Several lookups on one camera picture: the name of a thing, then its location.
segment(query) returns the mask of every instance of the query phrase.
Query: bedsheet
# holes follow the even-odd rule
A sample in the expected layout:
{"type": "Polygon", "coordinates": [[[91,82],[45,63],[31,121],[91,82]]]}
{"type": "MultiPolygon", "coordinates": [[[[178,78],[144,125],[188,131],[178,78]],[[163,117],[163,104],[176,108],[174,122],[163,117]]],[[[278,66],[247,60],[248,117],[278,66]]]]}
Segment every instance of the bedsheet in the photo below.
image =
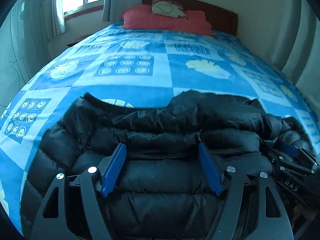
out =
{"type": "Polygon", "coordinates": [[[85,92],[123,107],[163,107],[190,89],[258,98],[301,122],[320,151],[319,124],[296,88],[226,33],[124,30],[115,23],[39,71],[0,120],[0,201],[21,232],[20,198],[44,132],[85,92]]]}

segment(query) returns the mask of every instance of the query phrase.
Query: pillowcase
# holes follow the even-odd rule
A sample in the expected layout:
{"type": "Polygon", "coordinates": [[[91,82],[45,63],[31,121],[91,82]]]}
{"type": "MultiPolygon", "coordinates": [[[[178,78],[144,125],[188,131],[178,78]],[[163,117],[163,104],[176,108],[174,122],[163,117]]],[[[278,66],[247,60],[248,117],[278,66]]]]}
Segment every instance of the pillowcase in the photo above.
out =
{"type": "Polygon", "coordinates": [[[187,18],[183,6],[169,0],[152,0],[152,13],[173,18],[187,18]]]}
{"type": "Polygon", "coordinates": [[[168,30],[217,36],[205,20],[203,11],[186,11],[188,18],[171,18],[150,13],[151,5],[137,5],[123,12],[123,28],[127,30],[168,30]]]}

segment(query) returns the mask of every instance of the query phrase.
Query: black puffer jacket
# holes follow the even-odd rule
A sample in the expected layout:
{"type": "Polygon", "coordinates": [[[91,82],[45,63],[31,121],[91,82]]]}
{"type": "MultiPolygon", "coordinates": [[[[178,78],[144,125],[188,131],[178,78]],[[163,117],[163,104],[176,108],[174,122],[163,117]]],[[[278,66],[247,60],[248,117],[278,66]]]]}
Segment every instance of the black puffer jacket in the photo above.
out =
{"type": "Polygon", "coordinates": [[[132,109],[86,94],[43,136],[21,201],[24,236],[30,238],[56,174],[81,174],[121,142],[128,161],[104,200],[118,238],[205,238],[222,200],[210,190],[198,161],[199,138],[221,157],[220,165],[256,175],[272,170],[259,153],[262,140],[282,136],[309,148],[289,121],[265,114],[257,100],[236,96],[189,91],[165,108],[132,109]]]}

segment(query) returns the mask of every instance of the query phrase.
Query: bed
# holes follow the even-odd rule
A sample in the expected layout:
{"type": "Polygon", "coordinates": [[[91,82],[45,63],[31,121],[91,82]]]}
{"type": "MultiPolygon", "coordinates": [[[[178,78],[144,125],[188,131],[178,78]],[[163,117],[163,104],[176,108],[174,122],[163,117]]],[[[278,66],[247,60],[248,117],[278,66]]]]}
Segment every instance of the bed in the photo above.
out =
{"type": "MultiPolygon", "coordinates": [[[[151,4],[152,0],[143,0],[151,4]]],[[[318,120],[296,88],[235,37],[237,14],[195,0],[217,37],[162,30],[124,30],[117,22],[41,69],[0,120],[0,201],[21,232],[20,198],[42,135],[89,92],[123,107],[164,107],[187,90],[257,98],[265,111],[300,121],[320,151],[318,120]]]]}

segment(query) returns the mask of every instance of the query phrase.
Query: brown headboard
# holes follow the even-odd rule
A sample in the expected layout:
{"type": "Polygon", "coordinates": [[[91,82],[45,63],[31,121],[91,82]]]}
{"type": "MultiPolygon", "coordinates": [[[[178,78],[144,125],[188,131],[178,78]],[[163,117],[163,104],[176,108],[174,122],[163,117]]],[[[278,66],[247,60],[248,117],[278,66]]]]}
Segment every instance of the brown headboard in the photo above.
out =
{"type": "MultiPolygon", "coordinates": [[[[183,6],[185,10],[204,11],[213,30],[230,33],[234,36],[238,29],[238,15],[226,9],[197,0],[171,0],[183,6]]],[[[143,4],[152,5],[152,0],[142,0],[143,4]]]]}

